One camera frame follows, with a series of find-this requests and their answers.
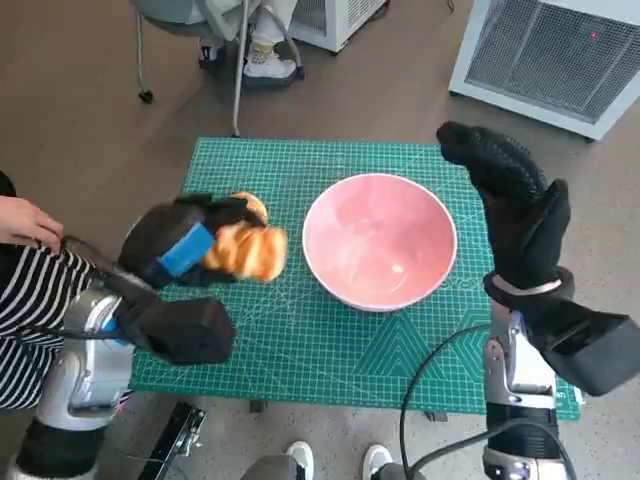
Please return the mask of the right robot hand black glove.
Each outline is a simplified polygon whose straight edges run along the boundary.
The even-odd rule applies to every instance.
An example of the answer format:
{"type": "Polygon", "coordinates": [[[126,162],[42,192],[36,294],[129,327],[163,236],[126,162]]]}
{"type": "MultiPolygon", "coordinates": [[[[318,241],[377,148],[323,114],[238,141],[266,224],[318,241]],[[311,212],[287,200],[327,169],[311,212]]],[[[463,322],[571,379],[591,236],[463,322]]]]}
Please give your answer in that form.
{"type": "Polygon", "coordinates": [[[524,145],[494,130],[447,121],[436,137],[481,197],[495,272],[521,290],[557,280],[571,218],[567,182],[548,182],[524,145]]]}

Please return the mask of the left robot hand blue tape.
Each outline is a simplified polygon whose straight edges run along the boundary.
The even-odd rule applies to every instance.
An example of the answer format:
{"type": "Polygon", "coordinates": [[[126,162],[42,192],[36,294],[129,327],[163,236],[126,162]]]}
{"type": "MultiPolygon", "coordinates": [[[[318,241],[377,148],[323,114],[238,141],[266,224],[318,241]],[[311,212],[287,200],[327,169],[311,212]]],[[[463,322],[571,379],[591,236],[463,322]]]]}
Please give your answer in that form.
{"type": "Polygon", "coordinates": [[[246,198],[215,199],[207,193],[178,197],[154,206],[138,220],[126,236],[118,264],[156,289],[234,283],[233,274],[202,261],[220,243],[219,230],[242,221],[252,227],[266,225],[246,198]]]}

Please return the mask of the person's hand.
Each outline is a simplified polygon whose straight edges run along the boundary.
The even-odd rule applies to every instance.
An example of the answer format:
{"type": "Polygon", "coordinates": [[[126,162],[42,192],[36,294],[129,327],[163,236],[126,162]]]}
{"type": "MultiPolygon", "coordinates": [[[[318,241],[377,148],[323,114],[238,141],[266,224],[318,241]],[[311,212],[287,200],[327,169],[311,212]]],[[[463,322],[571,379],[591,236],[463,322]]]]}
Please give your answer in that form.
{"type": "Polygon", "coordinates": [[[59,252],[63,225],[28,200],[2,196],[0,213],[2,244],[46,247],[59,252]]]}

